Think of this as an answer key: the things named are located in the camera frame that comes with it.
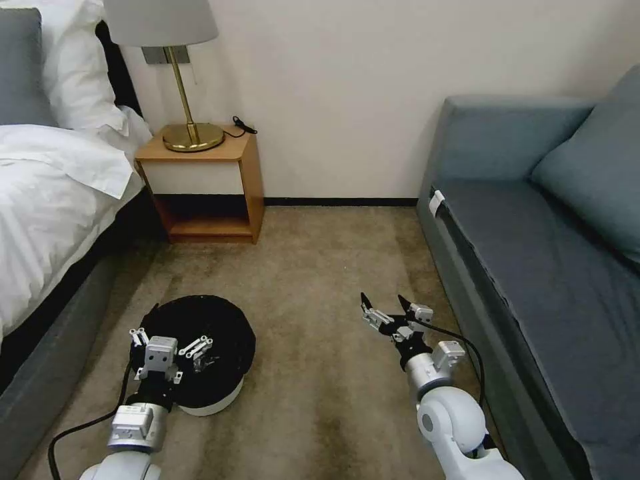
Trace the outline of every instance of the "floor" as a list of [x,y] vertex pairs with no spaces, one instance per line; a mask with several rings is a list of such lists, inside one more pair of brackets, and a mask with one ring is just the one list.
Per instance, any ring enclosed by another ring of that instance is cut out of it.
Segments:
[[[361,320],[360,291],[389,313],[400,313],[402,293],[434,308],[436,325],[457,330],[412,208],[270,207],[255,246],[136,245],[76,392],[19,478],[48,478],[52,434],[113,407],[128,330],[154,304],[202,293],[244,311],[256,357],[222,413],[172,411],[154,459],[163,478],[442,479],[417,432],[397,352]],[[456,382],[477,394],[468,362]],[[63,478],[108,455],[108,434],[105,422],[59,442]]]

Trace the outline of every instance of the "black baseboard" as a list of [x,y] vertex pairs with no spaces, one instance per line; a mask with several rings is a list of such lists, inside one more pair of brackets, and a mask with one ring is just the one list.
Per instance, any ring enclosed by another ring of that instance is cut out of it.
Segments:
[[266,197],[265,205],[281,207],[415,207],[418,199],[412,198],[306,198]]

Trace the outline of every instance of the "power cord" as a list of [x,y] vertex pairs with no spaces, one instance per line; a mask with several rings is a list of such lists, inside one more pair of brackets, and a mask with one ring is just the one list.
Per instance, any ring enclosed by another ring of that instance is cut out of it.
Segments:
[[240,138],[242,137],[245,133],[252,133],[252,134],[256,134],[258,133],[258,130],[251,128],[250,126],[248,126],[246,123],[244,123],[242,120],[240,120],[240,118],[237,115],[233,116],[233,124],[238,127],[239,129],[242,129],[242,133],[240,135],[234,135],[232,133],[229,133],[228,131],[224,130],[225,134],[233,137],[233,138]]
[[92,427],[94,425],[96,425],[97,423],[100,423],[104,420],[110,419],[112,416],[114,416],[116,414],[116,412],[118,411],[118,407],[120,405],[122,405],[125,401],[125,396],[127,395],[127,383],[129,382],[129,371],[131,370],[131,359],[129,359],[129,362],[127,364],[127,368],[125,370],[125,374],[122,377],[122,384],[120,385],[120,396],[118,397],[118,404],[115,406],[115,408],[113,410],[111,410],[109,413],[106,413],[104,415],[102,415],[101,417],[98,417],[94,420],[88,421],[86,423],[83,423],[82,425],[78,425],[77,427],[73,427],[70,428],[68,430],[64,430],[60,433],[58,433],[52,440],[51,443],[49,444],[49,450],[47,451],[47,458],[49,460],[49,470],[51,471],[51,476],[53,478],[53,480],[62,480],[60,478],[60,472],[58,471],[58,465],[55,462],[55,444],[56,442],[58,442],[58,440],[66,437],[67,435],[70,435],[72,433],[75,433],[77,431],[80,430],[84,430],[86,428]]
[[478,359],[478,369],[480,370],[480,395],[478,396],[478,404],[480,405],[480,407],[482,407],[483,403],[485,402],[485,365],[482,362],[482,356],[480,356],[480,351],[478,350],[478,348],[476,348],[476,346],[473,344],[471,340],[469,340],[463,335],[459,335],[455,332],[446,330],[444,328],[436,327],[430,323],[427,323],[418,319],[416,319],[415,321],[418,322],[423,327],[426,327],[430,330],[434,330],[436,332],[444,333],[445,335],[448,335],[457,340],[460,340],[465,344],[465,346],[468,345],[469,347],[471,347],[476,358]]

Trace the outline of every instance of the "brass lamp base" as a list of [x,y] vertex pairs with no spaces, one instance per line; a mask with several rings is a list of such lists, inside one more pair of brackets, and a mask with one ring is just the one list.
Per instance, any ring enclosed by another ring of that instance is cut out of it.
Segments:
[[166,148],[179,152],[208,150],[224,140],[222,128],[210,123],[169,125],[162,136]]

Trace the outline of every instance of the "sofa armrest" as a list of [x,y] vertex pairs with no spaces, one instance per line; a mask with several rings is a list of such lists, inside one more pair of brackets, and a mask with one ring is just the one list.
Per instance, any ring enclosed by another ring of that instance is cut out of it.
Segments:
[[570,97],[464,95],[445,100],[421,196],[436,178],[526,178],[595,103]]

